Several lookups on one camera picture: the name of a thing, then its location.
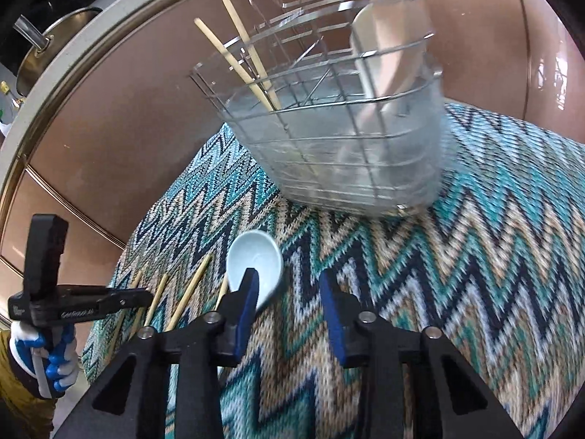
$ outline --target blue and white glove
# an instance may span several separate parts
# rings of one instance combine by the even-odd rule
[[[68,324],[55,327],[52,331],[54,348],[51,351],[45,348],[43,335],[24,322],[12,323],[10,337],[10,352],[14,361],[22,371],[36,379],[38,394],[46,399],[52,397],[49,382],[52,382],[55,391],[63,392],[75,383],[79,374],[75,326]]]

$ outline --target metal wire basket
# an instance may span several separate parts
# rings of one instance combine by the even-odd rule
[[[224,45],[252,84],[244,84],[220,54],[199,63],[191,77],[286,198],[360,215],[411,214],[434,202],[441,185],[449,143],[442,72],[425,53],[410,89],[372,97],[358,68],[371,73],[375,58],[426,45],[433,35],[393,48],[365,50],[359,41],[357,51],[348,46],[350,36],[357,40],[352,21],[366,5],[415,1],[279,3],[283,13],[262,17],[249,43],[235,38]],[[250,48],[267,66],[267,77],[255,71]],[[250,90],[253,84],[264,104]]]

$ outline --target metal trim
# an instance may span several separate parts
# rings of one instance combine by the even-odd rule
[[[18,269],[13,263],[11,263],[4,256],[0,256],[0,263],[3,264],[8,269],[10,269],[13,272],[13,274],[18,275],[19,277],[23,276],[22,272],[20,272],[20,269]]]
[[[99,224],[97,224],[94,220],[88,217],[85,213],[81,212],[80,209],[74,206],[68,199],[66,199],[64,196],[62,196],[62,194],[55,190],[31,165],[27,165],[24,168],[24,172],[28,173],[30,177],[37,183],[37,185],[39,185],[43,190],[45,190],[46,193],[48,193],[52,197],[52,199],[57,201],[63,208],[65,208],[69,213],[75,216],[83,224],[93,229],[100,236],[104,237],[115,246],[118,246],[120,249],[125,249],[126,244],[124,242],[122,242],[109,231],[102,228]]]
[[[0,227],[2,229],[0,231],[0,252],[2,252],[2,247],[4,246],[4,229],[6,228],[6,223],[8,221],[8,215],[12,209],[18,185],[20,185],[20,180],[24,174],[25,165],[26,159],[23,160],[21,157],[17,157],[13,161],[10,167],[10,172],[6,178],[6,183],[4,183],[4,190],[0,195]]]

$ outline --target wooden chopstick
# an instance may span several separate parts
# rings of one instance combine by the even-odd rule
[[[195,275],[193,275],[191,282],[189,282],[189,285],[185,289],[185,293],[183,294],[181,300],[179,301],[179,305],[177,306],[175,313],[173,314],[171,320],[169,321],[169,324],[165,328],[166,332],[171,331],[177,326],[183,312],[185,311],[187,304],[191,300],[191,296],[195,292],[195,287],[197,287],[197,284],[199,284],[199,281],[205,274],[205,270],[207,268],[207,265],[210,263],[210,260],[211,254],[206,254],[201,263],[199,264],[199,267],[197,267]]]
[[[138,273],[136,274],[134,281],[132,281],[132,284],[130,284],[130,289],[135,289],[136,287],[138,287],[138,284],[140,283],[141,278],[142,278],[142,269],[140,269],[138,271]],[[107,351],[106,363],[109,363],[110,360],[112,359],[113,351],[116,348],[116,340],[118,339],[118,335],[120,334],[120,330],[122,329],[122,323],[124,323],[124,316],[125,315],[126,315],[126,311],[122,310],[122,312],[120,312],[120,316],[118,317],[118,323],[116,324],[116,328],[114,328],[114,330],[113,330],[113,336],[112,336],[112,339],[110,340],[109,350]]]
[[[143,325],[150,325],[152,318],[154,317],[154,312],[156,308],[159,306],[160,298],[163,296],[163,291],[165,290],[165,286],[167,285],[167,281],[169,280],[169,275],[163,275],[163,278],[160,280],[159,286],[156,289],[156,293],[154,294],[154,299],[150,304],[150,308],[148,309],[148,313],[146,314],[146,318],[144,319]]]
[[[140,307],[138,309],[138,312],[136,312],[136,316],[134,318],[132,328],[130,329],[130,335],[128,335],[128,340],[130,340],[134,335],[136,335],[136,332],[141,327],[140,320],[142,319],[142,316],[144,315],[144,311],[145,311],[145,308]]]
[[[221,287],[219,287],[218,299],[215,302],[214,310],[218,309],[219,303],[221,302],[221,299],[223,298],[223,296],[226,295],[226,293],[227,293],[227,272],[223,275],[223,279],[221,281]]]
[[[268,98],[265,96],[264,92],[262,92],[262,89],[258,87],[258,84],[254,82],[246,70],[238,64],[236,58],[233,57],[232,54],[223,47],[223,44],[218,39],[218,37],[214,35],[209,28],[207,28],[207,25],[201,21],[201,18],[195,18],[195,24],[201,30],[201,33],[203,33],[207,39],[209,39],[210,43],[214,45],[215,49],[217,49],[218,52],[225,58],[233,70],[236,71],[236,74],[242,78],[245,84],[248,84],[250,90],[258,98],[258,100],[262,102],[262,105],[266,108],[266,110],[271,112],[273,110],[272,106],[270,105],[270,102],[268,101]]]
[[[234,7],[232,0],[222,1],[223,5],[225,6],[225,9],[229,13],[230,18],[232,18],[233,25],[236,27],[236,30],[238,30],[238,34],[240,35],[242,42],[248,45],[248,53],[250,53],[252,63],[254,64],[256,71],[258,71],[258,75],[260,76],[261,79],[266,79],[261,84],[264,87],[264,89],[268,92],[268,97],[270,98],[270,101],[272,101],[274,108],[276,108],[277,110],[282,109],[279,98],[277,97],[276,92],[274,92],[274,89],[272,89],[272,83],[268,80],[268,74],[266,73],[266,69],[264,69],[264,64],[262,64],[262,60],[260,59],[260,56],[258,56],[258,52],[256,51],[256,48],[254,48],[254,45],[250,44],[250,36],[248,35],[246,27],[242,23],[240,15],[236,11],[236,8]]]

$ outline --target chevron pattern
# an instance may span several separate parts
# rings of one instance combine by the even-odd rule
[[[510,117],[445,108],[457,160],[440,199],[417,217],[366,219],[289,202],[225,125],[136,228],[111,285],[126,288],[143,269],[142,286],[154,290],[168,273],[158,330],[207,252],[212,264],[180,326],[213,308],[227,248],[244,230],[272,234],[290,267],[227,376],[226,437],[352,436],[360,378],[329,349],[316,284],[326,267],[395,325],[443,328],[525,437],[547,437],[562,419],[585,380],[585,147]],[[120,341],[116,321],[96,322],[90,334],[90,381]]]

